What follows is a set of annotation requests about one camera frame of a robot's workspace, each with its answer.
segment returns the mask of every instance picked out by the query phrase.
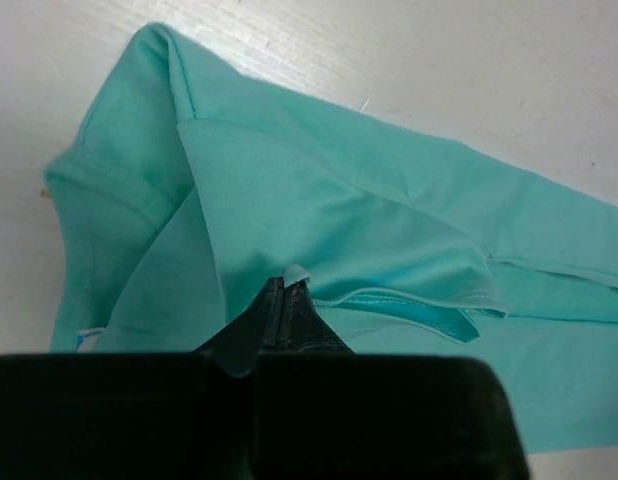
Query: garment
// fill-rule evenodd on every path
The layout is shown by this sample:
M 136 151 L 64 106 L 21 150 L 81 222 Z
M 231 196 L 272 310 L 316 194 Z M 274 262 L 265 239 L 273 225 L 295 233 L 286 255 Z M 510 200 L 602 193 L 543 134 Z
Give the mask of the garment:
M 94 328 L 96 351 L 191 351 L 297 264 L 354 350 L 489 363 L 528 451 L 618 445 L 616 207 L 244 77 L 161 25 L 45 178 L 55 351 Z

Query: black object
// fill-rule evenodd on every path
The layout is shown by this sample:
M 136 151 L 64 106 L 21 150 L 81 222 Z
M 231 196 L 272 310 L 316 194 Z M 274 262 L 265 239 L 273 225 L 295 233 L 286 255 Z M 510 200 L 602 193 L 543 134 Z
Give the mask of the black object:
M 466 358 L 355 355 L 267 281 L 191 354 L 0 357 L 0 478 L 527 479 Z

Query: white surface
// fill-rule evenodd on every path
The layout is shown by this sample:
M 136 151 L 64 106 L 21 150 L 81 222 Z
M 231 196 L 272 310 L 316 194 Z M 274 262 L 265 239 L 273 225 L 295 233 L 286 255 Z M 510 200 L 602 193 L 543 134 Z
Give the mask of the white surface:
M 0 352 L 47 347 L 64 265 L 40 171 L 148 21 L 618 204 L 618 0 L 0 0 Z M 533 462 L 618 479 L 618 449 Z

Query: cloth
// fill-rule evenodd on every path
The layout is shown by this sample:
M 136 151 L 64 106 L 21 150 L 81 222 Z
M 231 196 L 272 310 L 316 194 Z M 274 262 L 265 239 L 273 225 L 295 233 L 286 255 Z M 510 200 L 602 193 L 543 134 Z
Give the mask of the cloth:
M 618 208 L 246 78 L 161 25 L 45 178 L 67 262 L 54 351 L 94 328 L 95 351 L 191 351 L 297 264 L 355 351 L 489 363 L 529 452 L 618 445 Z

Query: folded shirt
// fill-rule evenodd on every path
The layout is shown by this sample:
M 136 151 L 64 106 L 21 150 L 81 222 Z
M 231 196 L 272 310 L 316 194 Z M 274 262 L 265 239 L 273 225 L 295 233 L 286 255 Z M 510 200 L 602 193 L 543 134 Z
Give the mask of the folded shirt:
M 618 208 L 244 77 L 162 25 L 46 170 L 52 350 L 190 351 L 288 265 L 354 350 L 481 358 L 530 452 L 618 445 Z

